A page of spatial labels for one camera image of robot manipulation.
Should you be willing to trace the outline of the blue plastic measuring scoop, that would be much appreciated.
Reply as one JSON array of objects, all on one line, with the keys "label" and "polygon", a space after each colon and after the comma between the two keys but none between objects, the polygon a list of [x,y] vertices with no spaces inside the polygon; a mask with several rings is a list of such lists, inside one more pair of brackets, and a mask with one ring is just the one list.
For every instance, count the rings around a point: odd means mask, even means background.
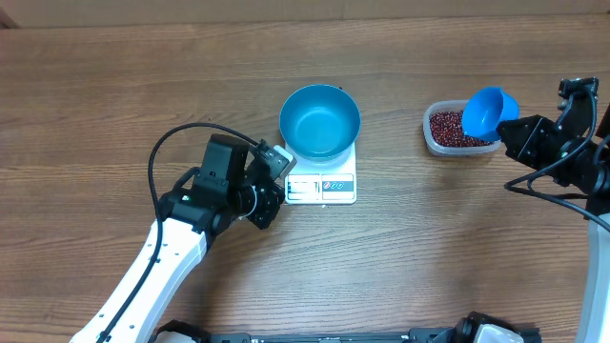
[{"label": "blue plastic measuring scoop", "polygon": [[478,91],[468,100],[461,125],[467,136],[496,142],[499,140],[499,123],[518,118],[518,102],[502,88],[488,87]]}]

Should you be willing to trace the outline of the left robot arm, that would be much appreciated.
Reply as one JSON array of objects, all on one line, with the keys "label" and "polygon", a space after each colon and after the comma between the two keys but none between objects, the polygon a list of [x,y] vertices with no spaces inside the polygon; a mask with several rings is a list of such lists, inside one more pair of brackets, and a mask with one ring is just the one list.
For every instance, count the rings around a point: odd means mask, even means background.
[{"label": "left robot arm", "polygon": [[293,162],[280,146],[255,143],[237,133],[212,135],[201,165],[153,199],[156,218],[144,246],[73,341],[208,341],[208,335],[192,325],[158,322],[188,274],[234,221],[246,218],[261,230],[270,226],[285,195],[276,180]]}]

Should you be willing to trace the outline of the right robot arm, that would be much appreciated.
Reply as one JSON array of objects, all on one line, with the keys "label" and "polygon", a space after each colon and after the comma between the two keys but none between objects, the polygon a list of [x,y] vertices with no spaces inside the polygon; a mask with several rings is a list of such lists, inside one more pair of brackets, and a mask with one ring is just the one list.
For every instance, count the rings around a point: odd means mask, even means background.
[{"label": "right robot arm", "polygon": [[498,125],[506,155],[532,168],[505,189],[551,202],[588,222],[588,267],[575,336],[578,343],[609,340],[609,115],[570,110],[554,122],[535,115]]}]

